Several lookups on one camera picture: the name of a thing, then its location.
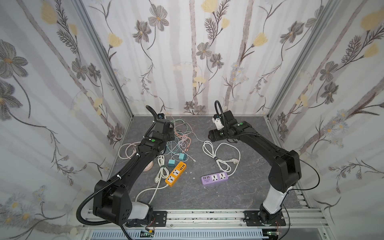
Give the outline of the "aluminium rail frame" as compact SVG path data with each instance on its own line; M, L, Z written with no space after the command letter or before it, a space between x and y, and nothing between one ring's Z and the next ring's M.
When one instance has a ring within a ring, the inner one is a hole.
M333 240L319 209L283 210L285 227L248 227L243 209L167 211L165 227L125 227L114 224L82 229L82 240Z

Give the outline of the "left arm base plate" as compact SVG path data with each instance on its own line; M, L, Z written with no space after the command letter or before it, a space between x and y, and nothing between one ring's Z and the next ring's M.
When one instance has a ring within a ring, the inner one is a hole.
M167 223L167 211L149 212L142 220L129 220L125 223L126 227L165 227Z

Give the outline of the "purple power strip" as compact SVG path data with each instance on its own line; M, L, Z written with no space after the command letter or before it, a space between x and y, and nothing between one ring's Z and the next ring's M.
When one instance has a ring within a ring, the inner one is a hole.
M220 172L220 173L215 173L215 174L206 175L206 176L201 177L202 184L204 186L212 185L215 183L225 182L228 179L229 179L229 176L226 172Z

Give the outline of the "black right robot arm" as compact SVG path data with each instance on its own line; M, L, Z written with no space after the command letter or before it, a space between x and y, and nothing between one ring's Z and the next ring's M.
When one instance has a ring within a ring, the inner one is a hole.
M294 186L302 177L299 154L287 151L258 133L248 122L238 122L231 111L223 111L221 103L214 103L213 116L215 129L209 131L209 141L220 144L242 142L260 154L271 166L268 180L270 189L260 206L260 217L273 217L281 212L287 194L295 191Z

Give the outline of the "light green USB charger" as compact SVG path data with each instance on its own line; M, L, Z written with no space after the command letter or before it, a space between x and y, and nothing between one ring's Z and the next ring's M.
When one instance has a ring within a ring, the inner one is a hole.
M173 167L175 167L175 165L176 165L176 161L173 160L173 159L169 159L169 161L168 161L168 166L169 166L170 168L173 168Z

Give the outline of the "round beige power strip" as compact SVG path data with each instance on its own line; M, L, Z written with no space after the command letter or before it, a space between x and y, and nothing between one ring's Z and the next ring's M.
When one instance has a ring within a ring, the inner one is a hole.
M143 172L147 172L149 170L151 170L154 166L154 161L151 161L143 170Z

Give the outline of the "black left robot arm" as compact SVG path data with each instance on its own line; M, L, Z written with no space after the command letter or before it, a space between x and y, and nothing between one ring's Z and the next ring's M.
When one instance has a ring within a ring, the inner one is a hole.
M175 134L171 121L160 117L152 107L146 108L154 120L136 146L136 155L109 180L100 180L95 185L94 193L79 205L76 218L81 224L100 226L112 223L121 227L130 221L152 222L153 209L150 204L133 202L130 191L150 162L165 152L167 143L175 139ZM101 221L91 222L82 217L82 210L90 201L93 202L94 216L101 218Z

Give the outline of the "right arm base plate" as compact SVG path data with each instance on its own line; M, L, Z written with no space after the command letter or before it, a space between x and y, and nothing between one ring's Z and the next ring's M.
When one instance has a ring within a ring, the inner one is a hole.
M287 225L282 211L270 214L267 211L244 211L244 220L248 227L285 227Z

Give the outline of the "teal USB charger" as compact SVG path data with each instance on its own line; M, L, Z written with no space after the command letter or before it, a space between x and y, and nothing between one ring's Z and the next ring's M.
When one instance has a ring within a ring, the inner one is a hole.
M179 154L179 161L185 161L187 159L187 155L184 153Z

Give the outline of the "orange power strip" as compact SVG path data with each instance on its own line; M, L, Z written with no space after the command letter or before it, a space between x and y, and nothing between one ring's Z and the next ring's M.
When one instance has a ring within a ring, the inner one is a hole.
M182 173L186 170L187 165L184 162L179 162L177 166L173 169L173 171L169 174L169 176L165 179L165 183L172 187L177 180L180 178Z

